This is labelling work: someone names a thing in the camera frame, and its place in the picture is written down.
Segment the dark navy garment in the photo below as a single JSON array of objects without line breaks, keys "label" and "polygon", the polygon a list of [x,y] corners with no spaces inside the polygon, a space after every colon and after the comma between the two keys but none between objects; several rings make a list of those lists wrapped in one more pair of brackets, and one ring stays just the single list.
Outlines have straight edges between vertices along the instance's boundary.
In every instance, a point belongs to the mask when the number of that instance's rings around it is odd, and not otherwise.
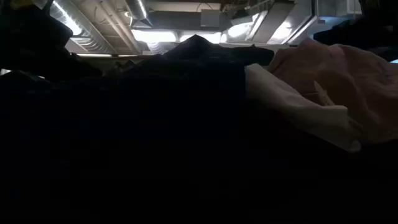
[{"label": "dark navy garment", "polygon": [[0,224],[398,224],[398,142],[350,154],[231,63],[0,76]]}]

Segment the black garment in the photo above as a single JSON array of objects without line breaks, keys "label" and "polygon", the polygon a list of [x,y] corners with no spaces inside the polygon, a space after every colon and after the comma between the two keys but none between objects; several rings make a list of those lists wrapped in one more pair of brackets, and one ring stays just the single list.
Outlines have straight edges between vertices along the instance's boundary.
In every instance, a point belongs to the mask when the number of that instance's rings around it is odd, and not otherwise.
[{"label": "black garment", "polygon": [[244,66],[253,63],[268,66],[275,53],[272,50],[256,47],[222,47],[213,44],[199,35],[193,35],[179,43],[164,57],[179,60],[220,60],[240,63]]}]

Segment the plain white garment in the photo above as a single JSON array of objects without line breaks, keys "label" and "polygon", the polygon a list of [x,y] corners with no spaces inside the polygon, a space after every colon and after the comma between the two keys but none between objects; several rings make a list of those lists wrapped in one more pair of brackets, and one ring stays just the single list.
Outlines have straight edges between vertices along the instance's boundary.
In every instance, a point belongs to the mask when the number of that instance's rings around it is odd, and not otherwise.
[{"label": "plain white garment", "polygon": [[248,95],[281,112],[294,126],[309,134],[347,152],[361,150],[347,107],[318,105],[258,64],[246,66],[244,71]]}]

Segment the pink garment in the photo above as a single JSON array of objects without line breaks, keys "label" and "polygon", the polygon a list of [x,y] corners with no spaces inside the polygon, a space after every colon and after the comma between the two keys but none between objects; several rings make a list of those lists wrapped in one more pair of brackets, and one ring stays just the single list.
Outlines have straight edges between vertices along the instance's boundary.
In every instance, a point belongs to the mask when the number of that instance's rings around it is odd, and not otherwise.
[{"label": "pink garment", "polygon": [[326,105],[325,93],[347,107],[365,141],[398,140],[398,64],[349,45],[306,39],[278,50],[268,70],[319,105]]}]

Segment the bright ceiling light panel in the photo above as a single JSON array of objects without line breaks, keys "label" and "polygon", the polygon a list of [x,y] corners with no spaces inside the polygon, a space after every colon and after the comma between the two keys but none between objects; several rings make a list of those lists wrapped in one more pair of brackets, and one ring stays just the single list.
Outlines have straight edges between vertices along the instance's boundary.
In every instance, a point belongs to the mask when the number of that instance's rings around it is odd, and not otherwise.
[{"label": "bright ceiling light panel", "polygon": [[156,31],[156,30],[131,30],[135,39],[145,43],[156,42],[176,42],[177,36],[172,31]]},{"label": "bright ceiling light panel", "polygon": [[187,39],[189,39],[190,37],[194,36],[194,35],[198,35],[204,39],[206,39],[207,41],[211,42],[212,44],[219,44],[220,40],[221,40],[221,33],[220,32],[203,32],[203,31],[198,31],[198,32],[194,32],[194,31],[190,31],[190,32],[182,32],[179,39],[179,42],[183,42]]}]

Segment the grey ceiling junction box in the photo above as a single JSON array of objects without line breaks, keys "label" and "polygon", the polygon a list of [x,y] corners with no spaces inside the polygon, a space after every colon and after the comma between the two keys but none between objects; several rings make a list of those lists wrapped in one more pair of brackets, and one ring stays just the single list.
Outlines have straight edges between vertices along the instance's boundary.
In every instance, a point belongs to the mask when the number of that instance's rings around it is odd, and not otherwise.
[{"label": "grey ceiling junction box", "polygon": [[219,27],[220,26],[220,12],[219,10],[202,9],[201,26],[202,27]]}]

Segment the small round silver duct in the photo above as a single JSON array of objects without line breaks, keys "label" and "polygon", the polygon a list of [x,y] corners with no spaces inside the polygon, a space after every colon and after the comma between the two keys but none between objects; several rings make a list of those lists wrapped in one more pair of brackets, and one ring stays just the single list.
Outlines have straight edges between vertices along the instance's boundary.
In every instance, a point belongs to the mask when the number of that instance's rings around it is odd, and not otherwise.
[{"label": "small round silver duct", "polygon": [[140,22],[145,27],[153,27],[145,5],[145,0],[125,0],[127,11],[131,17],[131,26]]}]

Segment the rectangular silver ceiling duct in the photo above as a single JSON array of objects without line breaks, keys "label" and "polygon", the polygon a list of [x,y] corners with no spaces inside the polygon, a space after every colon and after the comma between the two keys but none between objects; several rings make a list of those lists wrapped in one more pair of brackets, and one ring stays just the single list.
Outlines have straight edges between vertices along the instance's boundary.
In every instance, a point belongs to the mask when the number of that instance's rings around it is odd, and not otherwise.
[{"label": "rectangular silver ceiling duct", "polygon": [[289,44],[315,18],[315,0],[259,0],[251,8],[263,6],[245,41],[255,44]]}]

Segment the large ribbed silver duct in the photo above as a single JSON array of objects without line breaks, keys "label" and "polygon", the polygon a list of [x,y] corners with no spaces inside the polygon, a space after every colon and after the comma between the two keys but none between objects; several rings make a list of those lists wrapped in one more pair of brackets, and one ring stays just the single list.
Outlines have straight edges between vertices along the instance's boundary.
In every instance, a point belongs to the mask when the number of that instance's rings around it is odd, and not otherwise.
[{"label": "large ribbed silver duct", "polygon": [[54,0],[50,15],[72,30],[70,38],[86,54],[115,54],[115,49],[71,0]]}]

